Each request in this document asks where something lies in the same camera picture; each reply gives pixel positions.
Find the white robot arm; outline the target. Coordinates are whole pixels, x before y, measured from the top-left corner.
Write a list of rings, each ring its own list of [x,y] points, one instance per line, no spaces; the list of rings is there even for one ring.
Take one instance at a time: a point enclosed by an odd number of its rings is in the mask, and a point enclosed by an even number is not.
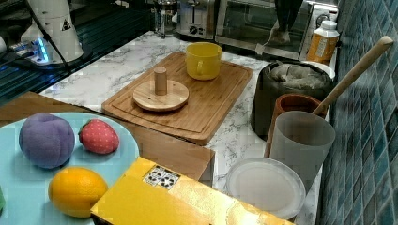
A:
[[[21,41],[33,44],[32,62],[40,66],[57,65],[77,60],[84,54],[70,17],[68,0],[26,1],[32,12],[32,24]]]

